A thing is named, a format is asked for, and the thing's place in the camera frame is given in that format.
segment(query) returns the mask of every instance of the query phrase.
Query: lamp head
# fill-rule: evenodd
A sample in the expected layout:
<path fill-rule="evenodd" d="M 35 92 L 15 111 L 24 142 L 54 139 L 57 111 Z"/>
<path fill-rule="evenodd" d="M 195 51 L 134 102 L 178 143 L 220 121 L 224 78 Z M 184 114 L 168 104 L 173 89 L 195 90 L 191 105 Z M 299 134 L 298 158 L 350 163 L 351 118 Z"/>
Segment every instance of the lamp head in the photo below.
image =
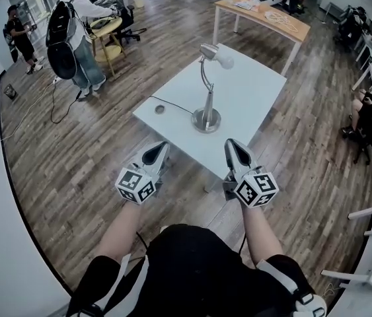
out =
<path fill-rule="evenodd" d="M 200 45 L 200 53 L 209 61 L 218 61 L 224 69 L 231 69 L 234 66 L 233 58 L 220 55 L 218 46 L 202 44 Z"/>

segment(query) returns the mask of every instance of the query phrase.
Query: white shirt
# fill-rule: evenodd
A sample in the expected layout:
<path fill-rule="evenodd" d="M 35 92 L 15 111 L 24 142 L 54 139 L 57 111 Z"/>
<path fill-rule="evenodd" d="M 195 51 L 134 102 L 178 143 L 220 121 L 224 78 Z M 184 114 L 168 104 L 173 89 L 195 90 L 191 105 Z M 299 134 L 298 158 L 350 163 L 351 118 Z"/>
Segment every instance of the white shirt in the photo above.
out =
<path fill-rule="evenodd" d="M 86 18 L 103 18 L 103 17 L 109 17 L 110 15 L 114 14 L 114 11 L 111 8 L 104 8 L 98 5 L 95 5 L 90 2 L 90 0 L 74 0 L 72 2 L 73 7 L 76 12 L 76 18 L 77 15 L 82 21 L 86 21 Z M 83 36 L 86 36 L 87 33 L 85 32 L 85 29 L 83 28 L 83 25 L 77 20 L 75 20 L 75 33 L 69 39 L 69 43 L 71 44 L 71 47 L 73 50 L 76 50 L 77 47 L 80 46 L 81 40 L 83 39 Z"/>

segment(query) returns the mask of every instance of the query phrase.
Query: desk lamp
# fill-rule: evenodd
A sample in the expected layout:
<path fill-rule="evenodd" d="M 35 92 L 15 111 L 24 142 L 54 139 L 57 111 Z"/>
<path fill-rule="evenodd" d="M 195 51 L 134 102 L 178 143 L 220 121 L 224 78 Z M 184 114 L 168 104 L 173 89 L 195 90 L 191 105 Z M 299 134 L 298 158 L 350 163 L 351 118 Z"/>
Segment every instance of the desk lamp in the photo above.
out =
<path fill-rule="evenodd" d="M 219 55 L 219 48 L 215 45 L 202 44 L 200 45 L 200 53 L 202 57 L 199 60 L 200 74 L 202 81 L 206 86 L 208 93 L 204 108 L 197 109 L 192 116 L 193 126 L 201 133 L 213 133 L 218 129 L 221 123 L 221 115 L 216 109 L 213 109 L 213 83 L 210 83 L 205 74 L 205 60 L 218 61 L 222 68 L 233 68 L 234 61 L 232 57 L 223 57 Z"/>

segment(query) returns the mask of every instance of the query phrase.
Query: black backpack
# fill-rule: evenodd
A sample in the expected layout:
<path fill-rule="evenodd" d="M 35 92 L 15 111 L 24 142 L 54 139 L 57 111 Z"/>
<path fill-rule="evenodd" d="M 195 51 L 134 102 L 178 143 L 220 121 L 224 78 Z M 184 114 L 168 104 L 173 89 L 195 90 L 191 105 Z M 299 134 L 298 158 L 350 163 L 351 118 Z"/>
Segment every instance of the black backpack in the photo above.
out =
<path fill-rule="evenodd" d="M 51 68 L 61 79 L 72 79 L 77 72 L 73 48 L 69 39 L 76 29 L 74 0 L 58 1 L 48 23 L 46 47 Z"/>

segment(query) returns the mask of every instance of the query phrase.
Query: jeans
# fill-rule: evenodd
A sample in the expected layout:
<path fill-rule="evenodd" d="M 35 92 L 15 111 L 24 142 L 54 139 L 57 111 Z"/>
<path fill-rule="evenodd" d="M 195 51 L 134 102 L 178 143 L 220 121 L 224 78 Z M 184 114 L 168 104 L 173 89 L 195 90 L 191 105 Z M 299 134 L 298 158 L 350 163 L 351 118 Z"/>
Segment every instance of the jeans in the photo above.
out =
<path fill-rule="evenodd" d="M 105 80 L 105 75 L 94 60 L 91 47 L 85 37 L 74 51 L 74 56 L 77 63 L 77 72 L 73 77 L 74 85 L 84 89 L 90 85 L 98 85 Z"/>

